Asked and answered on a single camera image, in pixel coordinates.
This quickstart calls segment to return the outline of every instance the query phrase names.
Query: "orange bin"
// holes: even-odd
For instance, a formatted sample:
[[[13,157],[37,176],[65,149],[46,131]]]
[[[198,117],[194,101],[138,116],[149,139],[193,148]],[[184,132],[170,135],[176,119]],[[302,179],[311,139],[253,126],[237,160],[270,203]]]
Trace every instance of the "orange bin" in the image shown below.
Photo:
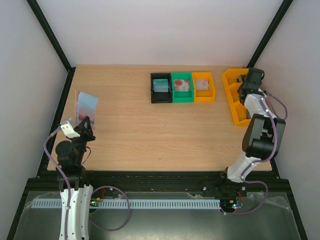
[[[239,100],[239,93],[237,91],[242,82],[238,82],[237,79],[240,75],[247,75],[248,71],[248,68],[230,68],[221,75],[233,123],[236,126],[242,127],[247,127],[250,119],[247,118],[247,109]]]
[[[196,79],[207,79],[209,83],[209,90],[197,90]],[[216,87],[214,85],[214,78],[209,71],[192,72],[192,81],[194,87],[194,102],[213,102],[216,97]]]

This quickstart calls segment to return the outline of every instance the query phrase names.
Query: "cable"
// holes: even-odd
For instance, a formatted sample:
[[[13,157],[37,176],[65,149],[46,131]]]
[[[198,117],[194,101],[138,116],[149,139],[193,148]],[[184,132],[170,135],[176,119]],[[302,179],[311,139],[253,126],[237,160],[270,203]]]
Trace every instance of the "cable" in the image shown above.
[[[265,194],[264,194],[264,198],[262,200],[262,202],[254,209],[252,210],[249,210],[249,211],[246,211],[246,212],[225,212],[222,208],[220,209],[224,215],[246,215],[246,214],[250,214],[256,210],[258,210],[259,208],[262,207],[262,205],[266,202],[267,200],[267,197],[268,197],[268,192],[269,192],[269,189],[268,189],[268,186],[267,184],[265,184],[263,181],[247,181],[245,180],[244,178],[244,174],[246,173],[246,171],[253,165],[253,164],[256,164],[256,163],[264,163],[264,162],[268,162],[270,161],[275,153],[276,153],[276,150],[277,150],[277,145],[278,145],[278,133],[277,133],[277,128],[276,128],[276,123],[275,123],[275,120],[272,118],[272,115],[270,114],[269,110],[267,110],[266,108],[264,108],[266,114],[268,115],[268,117],[270,118],[271,120],[271,124],[272,124],[272,129],[273,129],[273,137],[274,137],[274,143],[273,143],[273,149],[269,155],[269,157],[267,157],[265,160],[255,160],[255,161],[252,161],[252,163],[250,165],[248,165],[241,173],[241,179],[244,183],[246,184],[262,184],[264,185],[265,187]]]
[[[81,166],[88,160],[88,158],[90,157],[90,154],[91,154],[91,152],[92,152],[90,147],[86,146],[85,148],[86,148],[86,149],[89,149],[90,152],[89,152],[89,155],[88,155],[88,156],[86,157],[86,159],[84,160],[84,162],[81,163]]]
[[[44,141],[43,143],[43,149],[45,154],[48,156],[48,158],[51,160],[51,162],[54,164],[54,166],[56,167],[56,169],[60,172],[60,174],[62,175],[66,186],[67,186],[67,190],[68,190],[68,199],[66,202],[66,210],[65,210],[65,219],[64,219],[64,239],[68,240],[68,217],[69,217],[69,207],[70,207],[70,197],[71,197],[71,186],[70,186],[70,182],[67,178],[67,176],[65,175],[64,171],[62,171],[62,169],[59,167],[59,165],[56,163],[56,161],[54,160],[54,158],[51,156],[51,154],[49,153],[48,149],[47,149],[47,143],[49,141],[50,138],[52,138],[54,135],[57,134],[57,132],[59,132],[61,130],[60,126],[54,130],[49,136],[48,138]]]
[[[262,71],[262,76],[261,76],[261,80],[263,80],[265,78],[265,71],[261,70]]]
[[[122,223],[121,226],[119,226],[117,228],[113,228],[113,229],[108,229],[108,228],[104,228],[102,226],[99,226],[90,217],[89,217],[89,221],[92,223],[92,225],[94,225],[96,228],[98,228],[100,230],[107,231],[107,232],[114,232],[114,231],[122,229],[129,222],[129,219],[130,219],[130,216],[131,216],[130,202],[129,202],[129,199],[128,199],[127,195],[125,195],[125,193],[123,191],[121,191],[119,188],[117,188],[115,186],[101,186],[101,187],[98,187],[97,189],[95,189],[93,191],[92,194],[94,194],[95,192],[97,192],[97,191],[99,191],[100,189],[103,189],[103,188],[115,189],[115,190],[117,190],[118,192],[120,192],[124,196],[124,198],[126,200],[126,203],[128,205],[128,214],[126,216],[126,219],[124,220],[124,222]]]
[[[270,92],[267,92],[266,90],[263,91],[267,96],[275,99],[278,103],[280,103],[282,105],[282,107],[284,108],[284,112],[285,112],[285,115],[284,115],[284,120],[287,120],[287,117],[288,117],[288,109],[286,107],[286,105],[279,99],[277,98],[276,96],[273,96]],[[269,99],[265,99],[265,101],[270,105],[274,115],[276,115],[277,118],[281,119],[281,117],[277,114],[275,108],[274,108],[274,105],[272,104],[272,102],[269,100]]]
[[[106,192],[106,189],[102,188],[102,201],[105,199],[105,192]]]
[[[242,197],[242,195],[241,195],[241,193],[238,191],[237,192],[238,193],[238,195],[239,195],[239,198],[241,199],[241,202],[243,203],[243,205],[245,204],[245,200],[244,200],[244,198]]]

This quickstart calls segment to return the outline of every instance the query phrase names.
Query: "plastic storage bin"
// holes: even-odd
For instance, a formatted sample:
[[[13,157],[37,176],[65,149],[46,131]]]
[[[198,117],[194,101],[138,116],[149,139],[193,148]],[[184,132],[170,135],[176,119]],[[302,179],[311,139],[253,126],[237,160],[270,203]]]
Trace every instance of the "plastic storage bin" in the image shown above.
[[[189,80],[189,91],[175,91],[175,79]],[[192,103],[194,101],[194,83],[192,81],[191,72],[172,72],[172,102],[173,103]]]
[[[168,79],[169,89],[168,92],[155,92],[154,80],[155,79]],[[172,103],[172,81],[170,73],[151,73],[151,103]]]
[[[248,68],[230,68],[221,75],[233,123],[236,126],[246,127],[250,123],[250,119],[247,119],[247,109],[239,101],[239,93],[237,92],[242,84],[237,79],[240,75],[247,75],[248,71]]]
[[[196,79],[207,79],[209,83],[208,90],[197,90]],[[213,102],[216,97],[216,87],[211,72],[192,72],[195,102]]]

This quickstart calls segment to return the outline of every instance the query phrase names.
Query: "black bracket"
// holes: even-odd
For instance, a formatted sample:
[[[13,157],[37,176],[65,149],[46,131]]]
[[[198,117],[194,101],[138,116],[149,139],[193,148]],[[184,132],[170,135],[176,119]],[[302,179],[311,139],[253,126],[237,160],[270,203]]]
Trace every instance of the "black bracket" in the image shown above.
[[[80,136],[73,137],[71,141],[65,140],[60,142],[55,152],[61,169],[67,176],[70,185],[76,190],[83,188],[84,184],[89,184],[89,178],[86,169],[81,165],[84,153],[86,152],[87,142],[94,141],[94,136],[90,118],[86,116],[82,122],[74,128]],[[66,189],[64,178],[61,174],[57,175],[59,190]]]
[[[281,145],[286,121],[280,118],[274,118],[274,122],[277,132],[275,157]],[[242,140],[242,150],[245,152],[245,156],[259,159],[269,157],[274,148],[274,135],[270,118],[261,114],[253,114]]]
[[[245,80],[238,89],[240,103],[244,105],[247,95],[249,94],[258,94],[261,96],[264,95],[261,91],[259,91],[259,87],[264,77],[265,72],[263,70],[253,67],[249,68]]]
[[[204,197],[215,197],[216,199],[236,199],[241,196],[246,196],[246,188],[243,182],[234,182],[227,177],[228,168],[220,173],[215,181],[204,181],[202,183],[202,194]]]

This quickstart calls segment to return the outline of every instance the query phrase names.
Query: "orange multi-compartment tray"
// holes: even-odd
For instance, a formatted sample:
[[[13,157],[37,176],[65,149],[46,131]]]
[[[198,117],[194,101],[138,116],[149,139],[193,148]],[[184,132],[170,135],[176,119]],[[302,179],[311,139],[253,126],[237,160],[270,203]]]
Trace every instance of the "orange multi-compartment tray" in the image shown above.
[[[239,93],[237,91],[242,83],[238,82],[237,79],[241,75],[247,75],[248,71],[248,68],[230,68],[221,75],[233,123],[236,126],[242,127],[248,126],[251,119],[247,118],[247,109],[239,100]]]

